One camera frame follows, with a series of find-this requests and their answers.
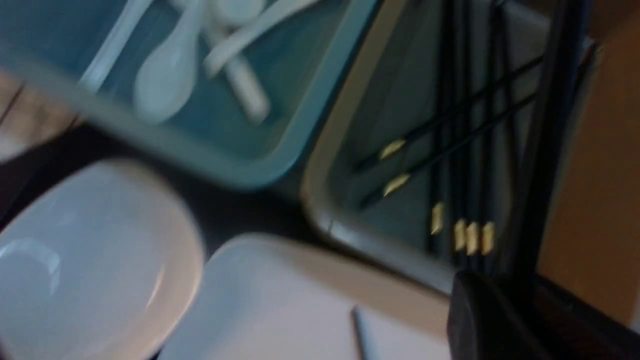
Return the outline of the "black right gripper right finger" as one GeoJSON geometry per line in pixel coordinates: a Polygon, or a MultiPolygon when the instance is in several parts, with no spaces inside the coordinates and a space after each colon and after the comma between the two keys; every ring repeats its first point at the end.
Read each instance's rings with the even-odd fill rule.
{"type": "Polygon", "coordinates": [[[637,360],[639,334],[550,280],[532,283],[531,360],[637,360]]]}

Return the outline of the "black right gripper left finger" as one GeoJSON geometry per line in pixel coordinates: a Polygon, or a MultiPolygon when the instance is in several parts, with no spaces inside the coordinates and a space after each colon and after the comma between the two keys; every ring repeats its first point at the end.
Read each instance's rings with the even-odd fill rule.
{"type": "Polygon", "coordinates": [[[452,282],[446,336],[453,360],[559,360],[551,328],[557,306],[537,291],[519,310],[507,292],[486,276],[458,271],[452,282]]]}

